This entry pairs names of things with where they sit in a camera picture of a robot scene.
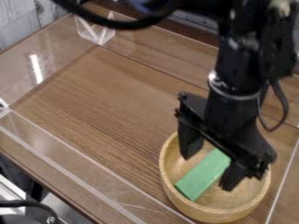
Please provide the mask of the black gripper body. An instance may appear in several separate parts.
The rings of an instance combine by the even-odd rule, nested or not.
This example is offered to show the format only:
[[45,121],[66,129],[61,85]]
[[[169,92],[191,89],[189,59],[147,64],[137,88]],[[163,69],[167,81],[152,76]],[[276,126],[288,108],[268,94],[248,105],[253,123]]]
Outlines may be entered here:
[[205,98],[191,92],[177,95],[177,128],[179,122],[185,123],[200,132],[203,143],[211,143],[231,162],[243,160],[252,171],[249,179],[261,179],[276,161],[275,149],[257,130],[267,90],[268,85],[261,84],[239,93],[212,81]]

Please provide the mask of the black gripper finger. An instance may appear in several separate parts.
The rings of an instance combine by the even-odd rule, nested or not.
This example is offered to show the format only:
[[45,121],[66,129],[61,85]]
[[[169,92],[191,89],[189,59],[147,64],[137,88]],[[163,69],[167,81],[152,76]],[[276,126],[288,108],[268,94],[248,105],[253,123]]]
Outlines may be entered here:
[[236,188],[241,180],[244,178],[249,178],[251,175],[252,171],[249,170],[244,161],[233,160],[220,177],[219,187],[224,191],[231,192]]
[[183,122],[179,122],[177,137],[181,157],[188,160],[200,151],[204,138],[201,133]]

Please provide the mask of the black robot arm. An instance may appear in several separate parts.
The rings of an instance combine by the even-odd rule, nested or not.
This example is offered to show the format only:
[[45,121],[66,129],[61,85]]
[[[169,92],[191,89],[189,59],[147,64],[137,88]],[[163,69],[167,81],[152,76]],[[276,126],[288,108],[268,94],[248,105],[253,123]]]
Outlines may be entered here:
[[219,27],[219,54],[208,76],[205,99],[179,93],[175,115],[181,156],[188,159],[213,144],[231,158],[219,186],[232,190],[243,179],[261,179],[276,152],[257,125],[269,126],[261,116],[268,90],[281,103],[283,118],[288,101],[280,80],[292,74],[296,61],[293,28],[299,0],[129,0],[151,18],[176,10],[211,18]]

